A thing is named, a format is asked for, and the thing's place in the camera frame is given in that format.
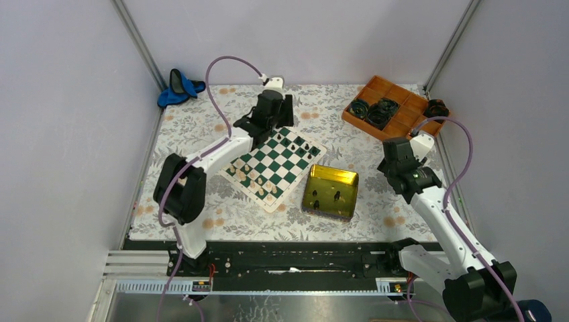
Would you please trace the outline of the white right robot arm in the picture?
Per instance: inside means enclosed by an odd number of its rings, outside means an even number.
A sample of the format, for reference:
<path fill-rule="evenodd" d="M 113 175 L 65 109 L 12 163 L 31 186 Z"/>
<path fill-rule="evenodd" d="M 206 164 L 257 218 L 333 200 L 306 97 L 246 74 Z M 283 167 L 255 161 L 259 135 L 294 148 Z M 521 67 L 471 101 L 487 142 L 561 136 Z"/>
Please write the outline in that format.
<path fill-rule="evenodd" d="M 511 297 L 517 273 L 510 262 L 497 259 L 474 237 L 448 202 L 447 189 L 437 174 L 424 165 L 434 145 L 421 132 L 409 139 L 383 143 L 378 170 L 394 192 L 401 195 L 426 222 L 446 255 L 439 259 L 408 237 L 390 244 L 383 263 L 388 273 L 423 279 L 438 291 L 455 321 L 475 321 L 514 307 Z"/>

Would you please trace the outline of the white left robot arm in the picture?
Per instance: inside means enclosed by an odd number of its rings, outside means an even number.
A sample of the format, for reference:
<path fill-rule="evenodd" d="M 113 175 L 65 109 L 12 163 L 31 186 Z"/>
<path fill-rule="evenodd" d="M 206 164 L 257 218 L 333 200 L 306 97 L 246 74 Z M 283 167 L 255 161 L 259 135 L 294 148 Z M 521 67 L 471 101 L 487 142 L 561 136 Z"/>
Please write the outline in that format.
<path fill-rule="evenodd" d="M 272 76 L 249 114 L 239 118 L 228 136 L 188 156 L 169 155 L 164 161 L 153 193 L 161 213 L 173 219 L 175 236 L 183 251 L 183 268 L 193 276 L 204 273 L 207 242 L 197 219 L 205 205 L 207 179 L 265 143 L 274 130 L 293 125 L 291 95 L 284 93 L 284 78 Z"/>

